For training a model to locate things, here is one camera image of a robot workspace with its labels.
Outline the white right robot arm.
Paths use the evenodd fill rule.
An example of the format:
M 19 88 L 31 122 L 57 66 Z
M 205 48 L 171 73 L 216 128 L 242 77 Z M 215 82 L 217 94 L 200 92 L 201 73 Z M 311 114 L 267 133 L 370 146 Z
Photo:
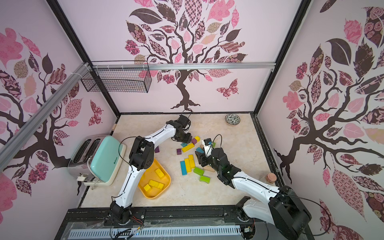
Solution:
M 272 186 L 250 177 L 230 164 L 223 148 L 205 150 L 208 153 L 195 151 L 199 165 L 213 168 L 224 185 L 248 194 L 238 202 L 241 215 L 274 225 L 288 240 L 299 239 L 312 216 L 292 188 Z

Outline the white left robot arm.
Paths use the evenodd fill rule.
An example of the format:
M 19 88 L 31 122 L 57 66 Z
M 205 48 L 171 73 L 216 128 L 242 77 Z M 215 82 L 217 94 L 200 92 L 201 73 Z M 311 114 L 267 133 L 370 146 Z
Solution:
M 116 223 L 124 225 L 131 220 L 134 193 L 139 186 L 142 175 L 154 162 L 155 148 L 168 139 L 180 143 L 191 143 L 190 126 L 190 119 L 180 115 L 176 120 L 167 121 L 163 128 L 149 136 L 135 137 L 129 153 L 130 167 L 127 176 L 121 190 L 116 197 L 113 197 L 110 205 L 110 213 Z

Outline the mint green toaster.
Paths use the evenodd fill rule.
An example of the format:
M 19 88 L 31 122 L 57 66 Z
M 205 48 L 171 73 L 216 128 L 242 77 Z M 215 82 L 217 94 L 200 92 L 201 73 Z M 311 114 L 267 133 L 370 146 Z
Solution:
M 117 176 L 126 148 L 110 135 L 86 137 L 73 154 L 68 171 L 85 186 L 110 186 Z

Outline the green block lower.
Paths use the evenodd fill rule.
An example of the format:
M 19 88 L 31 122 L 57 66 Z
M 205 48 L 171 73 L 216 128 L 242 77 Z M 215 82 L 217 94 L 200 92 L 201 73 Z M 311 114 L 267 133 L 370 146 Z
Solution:
M 206 176 L 200 176 L 200 182 L 204 182 L 204 183 L 207 183 L 209 184 L 211 181 L 211 179 L 209 177 L 206 177 Z

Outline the yellow plastic tray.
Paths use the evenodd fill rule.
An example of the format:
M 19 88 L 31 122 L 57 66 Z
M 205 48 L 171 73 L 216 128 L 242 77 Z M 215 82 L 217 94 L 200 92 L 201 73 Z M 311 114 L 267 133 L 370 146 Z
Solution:
M 160 179 L 157 174 L 155 173 L 156 169 L 161 169 L 165 177 L 163 179 Z M 164 189 L 159 190 L 152 187 L 152 190 L 150 190 L 148 193 L 144 190 L 144 186 L 146 184 L 149 184 L 150 180 L 154 180 L 160 183 L 163 183 Z M 142 175 L 140 181 L 139 181 L 139 189 L 144 195 L 145 198 L 153 200 L 158 198 L 161 194 L 163 194 L 171 185 L 171 176 L 168 174 L 168 172 L 165 170 L 165 168 L 156 160 L 154 159 L 153 164 L 144 172 Z

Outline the teal long block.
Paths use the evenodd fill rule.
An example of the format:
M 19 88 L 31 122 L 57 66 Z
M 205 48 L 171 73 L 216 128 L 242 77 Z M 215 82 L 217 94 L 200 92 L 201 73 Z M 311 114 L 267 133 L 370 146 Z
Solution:
M 181 166 L 182 175 L 186 176 L 188 172 L 187 172 L 185 161 L 180 161 L 180 166 Z

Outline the teal small block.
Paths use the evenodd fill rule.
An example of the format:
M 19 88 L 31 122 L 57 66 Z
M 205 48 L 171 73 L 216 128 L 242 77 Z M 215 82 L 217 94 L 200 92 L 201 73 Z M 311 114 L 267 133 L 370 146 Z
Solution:
M 201 154 L 205 153 L 205 151 L 201 147 L 196 148 L 196 152 L 201 153 Z

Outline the green block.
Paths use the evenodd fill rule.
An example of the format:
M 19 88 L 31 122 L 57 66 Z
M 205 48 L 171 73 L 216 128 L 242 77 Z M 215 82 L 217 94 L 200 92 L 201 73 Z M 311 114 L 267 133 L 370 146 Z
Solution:
M 199 176 L 203 176 L 204 173 L 205 173 L 205 171 L 202 170 L 202 169 L 200 169 L 200 168 L 198 168 L 198 167 L 195 167 L 195 168 L 194 168 L 194 173 L 197 174 L 197 175 L 199 175 Z
M 209 177 L 206 177 L 206 176 L 200 176 L 200 182 L 204 182 L 204 183 L 207 183 L 209 184 L 211 181 L 211 179 Z

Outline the glass jar pink lid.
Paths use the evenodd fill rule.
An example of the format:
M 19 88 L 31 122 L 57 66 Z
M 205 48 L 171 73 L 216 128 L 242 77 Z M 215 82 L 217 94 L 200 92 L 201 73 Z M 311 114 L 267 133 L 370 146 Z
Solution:
M 277 181 L 277 176 L 274 173 L 268 173 L 262 178 L 260 178 L 260 181 L 264 184 L 275 186 Z

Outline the patterned ceramic bowl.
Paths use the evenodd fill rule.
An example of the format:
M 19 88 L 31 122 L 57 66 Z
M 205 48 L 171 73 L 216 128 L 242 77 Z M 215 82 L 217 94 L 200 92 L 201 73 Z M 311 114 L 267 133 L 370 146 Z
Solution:
M 241 118 L 237 114 L 227 114 L 225 121 L 230 126 L 237 126 L 241 122 Z

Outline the yellow rectangular block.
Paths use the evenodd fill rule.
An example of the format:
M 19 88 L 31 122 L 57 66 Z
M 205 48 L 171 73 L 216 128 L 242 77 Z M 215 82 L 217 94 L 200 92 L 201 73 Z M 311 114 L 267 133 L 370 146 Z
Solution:
M 155 170 L 155 173 L 157 174 L 157 176 L 160 178 L 160 179 L 163 179 L 165 177 L 165 174 L 164 172 L 161 170 L 161 169 L 156 169 Z

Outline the aluminium frame rail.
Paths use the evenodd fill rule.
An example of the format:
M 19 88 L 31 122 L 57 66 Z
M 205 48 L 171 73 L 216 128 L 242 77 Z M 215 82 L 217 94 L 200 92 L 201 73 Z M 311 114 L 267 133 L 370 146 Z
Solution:
M 55 107 L 68 94 L 73 86 L 90 71 L 88 63 L 82 63 L 57 91 L 38 109 L 38 111 L 21 127 L 19 132 L 1 148 L 1 171 L 15 158 L 19 150 L 27 143 L 37 129 L 49 117 Z

